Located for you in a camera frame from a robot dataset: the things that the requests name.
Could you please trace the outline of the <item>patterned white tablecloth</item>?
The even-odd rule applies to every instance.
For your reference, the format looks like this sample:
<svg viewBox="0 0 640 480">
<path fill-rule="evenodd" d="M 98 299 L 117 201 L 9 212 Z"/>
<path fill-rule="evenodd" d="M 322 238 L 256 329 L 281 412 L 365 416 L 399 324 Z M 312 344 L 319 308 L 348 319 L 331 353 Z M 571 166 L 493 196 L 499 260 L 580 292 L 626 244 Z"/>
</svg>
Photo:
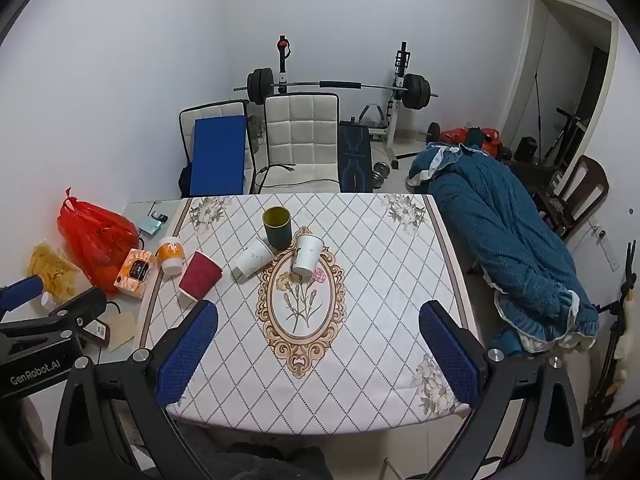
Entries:
<svg viewBox="0 0 640 480">
<path fill-rule="evenodd" d="M 246 278 L 236 258 L 287 209 L 323 248 L 310 278 L 294 252 Z M 419 330 L 424 302 L 475 323 L 446 226 L 427 195 L 300 193 L 159 202 L 188 256 L 222 270 L 218 330 L 172 416 L 270 434 L 349 434 L 461 410 Z"/>
</svg>

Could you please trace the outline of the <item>dark green cup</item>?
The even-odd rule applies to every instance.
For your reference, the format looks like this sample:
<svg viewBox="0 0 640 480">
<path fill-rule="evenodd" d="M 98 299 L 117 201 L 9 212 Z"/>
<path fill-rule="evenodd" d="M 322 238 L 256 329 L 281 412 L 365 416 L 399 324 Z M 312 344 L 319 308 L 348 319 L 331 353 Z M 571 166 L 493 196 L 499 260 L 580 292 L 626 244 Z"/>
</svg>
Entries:
<svg viewBox="0 0 640 480">
<path fill-rule="evenodd" d="M 277 252 L 287 250 L 292 240 L 291 214 L 282 206 L 268 208 L 262 214 L 269 245 Z"/>
</svg>

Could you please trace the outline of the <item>red plastic bag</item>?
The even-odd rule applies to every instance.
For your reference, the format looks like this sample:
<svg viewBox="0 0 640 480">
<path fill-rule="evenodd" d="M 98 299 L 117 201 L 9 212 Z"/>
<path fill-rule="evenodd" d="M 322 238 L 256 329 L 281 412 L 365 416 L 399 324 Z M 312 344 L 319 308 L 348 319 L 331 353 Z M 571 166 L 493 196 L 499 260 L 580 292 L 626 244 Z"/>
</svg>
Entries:
<svg viewBox="0 0 640 480">
<path fill-rule="evenodd" d="M 138 230 L 121 214 L 78 200 L 70 188 L 65 193 L 56 223 L 70 258 L 93 286 L 116 295 L 114 283 L 130 250 L 138 247 Z"/>
</svg>

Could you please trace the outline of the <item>blue quilted blanket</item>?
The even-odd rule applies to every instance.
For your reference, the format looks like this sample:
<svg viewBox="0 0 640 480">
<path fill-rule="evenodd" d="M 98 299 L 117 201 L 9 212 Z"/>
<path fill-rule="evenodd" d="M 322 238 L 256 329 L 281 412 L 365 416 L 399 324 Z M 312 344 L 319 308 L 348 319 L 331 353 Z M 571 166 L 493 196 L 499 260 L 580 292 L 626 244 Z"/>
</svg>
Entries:
<svg viewBox="0 0 640 480">
<path fill-rule="evenodd" d="M 430 143 L 416 155 L 407 183 L 434 197 L 484 269 L 503 322 L 491 347 L 522 356 L 594 345 L 599 315 L 574 260 L 507 166 L 479 148 Z"/>
</svg>

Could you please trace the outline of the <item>white padded chair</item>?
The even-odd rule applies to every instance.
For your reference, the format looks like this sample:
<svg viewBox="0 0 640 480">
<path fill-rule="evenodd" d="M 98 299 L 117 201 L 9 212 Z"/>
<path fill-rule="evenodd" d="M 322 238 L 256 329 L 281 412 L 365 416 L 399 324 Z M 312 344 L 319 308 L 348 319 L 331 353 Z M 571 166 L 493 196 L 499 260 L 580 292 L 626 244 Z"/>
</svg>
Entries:
<svg viewBox="0 0 640 480">
<path fill-rule="evenodd" d="M 334 93 L 294 92 L 264 103 L 267 166 L 259 192 L 334 193 L 340 189 Z"/>
<path fill-rule="evenodd" d="M 250 135 L 248 134 L 246 102 L 244 100 L 224 101 L 194 106 L 182 110 L 179 114 L 180 136 L 184 151 L 186 152 L 186 166 L 181 171 L 178 187 L 182 197 L 206 197 L 192 196 L 190 193 L 192 157 L 193 157 L 193 136 L 194 125 L 197 119 L 209 117 L 243 115 L 245 118 L 245 164 L 244 164 L 244 186 L 243 194 L 250 194 L 255 180 L 255 157 L 250 147 Z"/>
</svg>

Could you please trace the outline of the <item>white padded chair right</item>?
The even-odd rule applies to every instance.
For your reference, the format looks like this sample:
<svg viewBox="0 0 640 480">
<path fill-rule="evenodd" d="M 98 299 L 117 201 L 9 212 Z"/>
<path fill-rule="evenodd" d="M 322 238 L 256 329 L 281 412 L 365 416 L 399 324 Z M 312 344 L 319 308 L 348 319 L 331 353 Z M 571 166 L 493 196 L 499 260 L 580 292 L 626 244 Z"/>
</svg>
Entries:
<svg viewBox="0 0 640 480">
<path fill-rule="evenodd" d="M 264 103 L 267 166 L 259 192 L 334 193 L 340 189 L 334 93 L 294 92 Z"/>
</svg>

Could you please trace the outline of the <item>yellow snack bag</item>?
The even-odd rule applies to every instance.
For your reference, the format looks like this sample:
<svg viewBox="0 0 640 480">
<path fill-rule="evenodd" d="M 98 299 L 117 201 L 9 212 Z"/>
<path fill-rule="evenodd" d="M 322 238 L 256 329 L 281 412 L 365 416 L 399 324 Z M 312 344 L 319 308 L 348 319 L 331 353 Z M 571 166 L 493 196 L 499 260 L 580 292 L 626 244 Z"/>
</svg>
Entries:
<svg viewBox="0 0 640 480">
<path fill-rule="evenodd" d="M 79 273 L 78 266 L 46 240 L 34 247 L 27 266 L 27 275 L 37 275 L 58 304 L 76 296 Z"/>
</svg>

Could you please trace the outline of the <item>barbell with black plates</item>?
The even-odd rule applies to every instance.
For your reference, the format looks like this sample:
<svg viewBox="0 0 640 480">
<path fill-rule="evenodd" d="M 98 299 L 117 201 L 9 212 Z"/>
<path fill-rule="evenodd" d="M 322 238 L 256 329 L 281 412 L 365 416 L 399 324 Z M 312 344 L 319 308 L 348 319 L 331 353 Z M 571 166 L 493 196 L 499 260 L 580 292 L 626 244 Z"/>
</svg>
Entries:
<svg viewBox="0 0 640 480">
<path fill-rule="evenodd" d="M 358 81 L 319 80 L 275 82 L 271 68 L 256 68 L 246 77 L 246 84 L 235 87 L 234 92 L 245 91 L 250 102 L 258 105 L 265 103 L 267 96 L 273 96 L 280 89 L 290 87 L 317 87 L 328 89 L 380 89 L 392 92 L 392 97 L 398 99 L 408 110 L 423 110 L 430 104 L 431 99 L 438 99 L 439 95 L 432 91 L 430 83 L 421 75 L 407 74 L 401 86 L 386 86 L 385 84 L 363 84 Z"/>
</svg>

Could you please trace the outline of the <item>white paper cup printed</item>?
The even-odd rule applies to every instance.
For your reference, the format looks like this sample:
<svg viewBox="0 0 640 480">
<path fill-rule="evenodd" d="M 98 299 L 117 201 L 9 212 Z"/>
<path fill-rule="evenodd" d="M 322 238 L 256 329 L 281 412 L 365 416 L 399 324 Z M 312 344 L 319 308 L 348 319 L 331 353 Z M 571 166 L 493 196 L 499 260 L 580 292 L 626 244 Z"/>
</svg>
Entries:
<svg viewBox="0 0 640 480">
<path fill-rule="evenodd" d="M 314 274 L 323 249 L 323 240 L 314 234 L 302 234 L 296 242 L 292 271 L 306 280 Z"/>
</svg>

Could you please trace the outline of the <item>orange white paper cup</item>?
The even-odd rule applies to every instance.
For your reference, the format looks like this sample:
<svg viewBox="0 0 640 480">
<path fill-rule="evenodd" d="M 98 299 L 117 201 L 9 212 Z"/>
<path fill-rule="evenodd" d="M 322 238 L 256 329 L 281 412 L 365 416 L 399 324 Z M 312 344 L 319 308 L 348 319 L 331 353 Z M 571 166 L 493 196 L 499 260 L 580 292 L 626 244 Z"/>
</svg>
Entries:
<svg viewBox="0 0 640 480">
<path fill-rule="evenodd" d="M 186 256 L 179 237 L 165 236 L 162 238 L 156 256 L 163 274 L 168 278 L 174 278 L 182 273 L 183 261 Z"/>
</svg>

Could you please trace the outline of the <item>white weight bench rack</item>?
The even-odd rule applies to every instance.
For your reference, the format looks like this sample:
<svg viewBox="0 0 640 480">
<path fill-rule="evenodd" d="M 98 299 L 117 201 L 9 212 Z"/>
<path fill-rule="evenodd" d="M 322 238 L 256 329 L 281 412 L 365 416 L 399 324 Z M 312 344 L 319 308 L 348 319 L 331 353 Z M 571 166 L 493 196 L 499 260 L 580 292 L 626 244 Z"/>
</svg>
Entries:
<svg viewBox="0 0 640 480">
<path fill-rule="evenodd" d="M 277 82 L 288 82 L 288 74 L 286 73 L 286 60 L 291 55 L 291 43 L 288 38 L 281 35 L 277 43 L 279 51 L 279 70 Z M 404 79 L 406 70 L 409 66 L 410 52 L 407 50 L 407 43 L 403 41 L 400 49 L 397 51 L 394 62 L 394 73 L 391 86 L 401 86 Z M 285 94 L 288 90 L 280 89 L 279 93 Z M 388 162 L 393 170 L 399 168 L 399 160 L 396 156 L 393 144 L 395 141 L 396 128 L 399 117 L 401 102 L 398 99 L 392 97 L 388 98 L 386 111 L 382 113 L 381 123 L 378 126 L 374 126 L 369 129 L 370 136 L 375 141 L 380 141 L 384 145 L 384 153 L 387 156 Z"/>
</svg>

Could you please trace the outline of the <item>white padded chair left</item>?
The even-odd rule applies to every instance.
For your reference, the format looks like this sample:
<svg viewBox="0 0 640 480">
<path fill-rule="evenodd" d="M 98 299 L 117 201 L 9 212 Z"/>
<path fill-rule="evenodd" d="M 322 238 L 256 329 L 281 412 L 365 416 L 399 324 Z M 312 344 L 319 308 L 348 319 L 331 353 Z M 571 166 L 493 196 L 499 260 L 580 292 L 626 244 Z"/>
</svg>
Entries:
<svg viewBox="0 0 640 480">
<path fill-rule="evenodd" d="M 190 193 L 192 157 L 193 157 L 193 136 L 194 125 L 197 119 L 209 117 L 243 115 L 245 118 L 245 164 L 244 164 L 244 186 L 243 194 L 250 194 L 255 180 L 255 157 L 250 147 L 250 135 L 248 134 L 246 102 L 244 100 L 224 101 L 194 106 L 182 110 L 179 114 L 180 136 L 184 151 L 186 152 L 186 166 L 181 171 L 178 187 L 182 197 L 206 197 L 192 196 Z"/>
</svg>

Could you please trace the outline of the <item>black blue exercise board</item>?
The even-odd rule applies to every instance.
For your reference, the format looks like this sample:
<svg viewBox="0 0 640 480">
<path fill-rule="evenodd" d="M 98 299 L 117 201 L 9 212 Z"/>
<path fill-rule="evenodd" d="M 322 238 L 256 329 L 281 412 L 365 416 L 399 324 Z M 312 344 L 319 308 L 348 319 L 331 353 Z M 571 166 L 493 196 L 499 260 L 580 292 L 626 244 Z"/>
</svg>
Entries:
<svg viewBox="0 0 640 480">
<path fill-rule="evenodd" d="M 372 159 L 369 129 L 340 122 L 337 129 L 337 171 L 342 193 L 371 193 Z"/>
</svg>

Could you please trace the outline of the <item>red ribbed paper cup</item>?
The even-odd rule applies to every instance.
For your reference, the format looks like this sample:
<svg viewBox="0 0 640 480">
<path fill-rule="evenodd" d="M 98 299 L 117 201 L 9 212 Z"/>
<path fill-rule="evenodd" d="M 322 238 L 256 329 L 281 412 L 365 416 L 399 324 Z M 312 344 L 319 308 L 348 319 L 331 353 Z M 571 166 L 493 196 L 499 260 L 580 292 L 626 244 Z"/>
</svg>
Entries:
<svg viewBox="0 0 640 480">
<path fill-rule="evenodd" d="M 202 300 L 222 278 L 222 269 L 212 259 L 194 252 L 182 274 L 179 290 L 191 300 Z"/>
</svg>

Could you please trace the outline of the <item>orange snack box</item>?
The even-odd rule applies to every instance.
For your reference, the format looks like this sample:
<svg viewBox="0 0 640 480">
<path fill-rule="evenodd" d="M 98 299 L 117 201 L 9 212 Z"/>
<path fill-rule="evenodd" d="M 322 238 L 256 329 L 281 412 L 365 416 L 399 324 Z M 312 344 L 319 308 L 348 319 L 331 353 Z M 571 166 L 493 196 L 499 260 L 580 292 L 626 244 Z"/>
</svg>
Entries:
<svg viewBox="0 0 640 480">
<path fill-rule="evenodd" d="M 156 268 L 156 258 L 152 252 L 132 248 L 116 275 L 114 286 L 122 294 L 142 299 L 146 281 Z"/>
</svg>

